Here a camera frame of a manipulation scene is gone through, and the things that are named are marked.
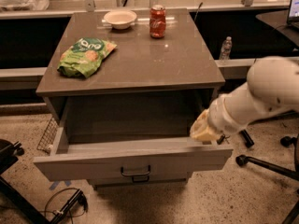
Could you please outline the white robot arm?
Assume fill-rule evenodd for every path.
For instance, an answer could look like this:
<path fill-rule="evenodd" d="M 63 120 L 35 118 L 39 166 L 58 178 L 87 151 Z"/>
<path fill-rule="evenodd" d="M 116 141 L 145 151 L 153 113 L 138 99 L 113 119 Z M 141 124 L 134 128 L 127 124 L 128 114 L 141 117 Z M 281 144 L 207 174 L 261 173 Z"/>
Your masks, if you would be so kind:
<path fill-rule="evenodd" d="M 299 111 L 299 64 L 265 57 L 251 66 L 247 81 L 215 99 L 190 129 L 190 137 L 212 141 L 247 128 L 253 121 Z"/>

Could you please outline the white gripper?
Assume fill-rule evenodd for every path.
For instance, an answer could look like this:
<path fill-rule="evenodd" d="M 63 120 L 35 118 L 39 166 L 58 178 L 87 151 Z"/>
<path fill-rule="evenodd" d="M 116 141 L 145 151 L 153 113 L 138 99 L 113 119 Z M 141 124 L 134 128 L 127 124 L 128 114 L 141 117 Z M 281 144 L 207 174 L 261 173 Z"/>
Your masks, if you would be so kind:
<path fill-rule="evenodd" d="M 237 93 L 219 96 L 193 123 L 190 138 L 207 142 L 219 139 L 220 134 L 232 135 L 245 130 L 247 124 L 236 116 L 242 111 L 245 101 L 245 96 Z"/>

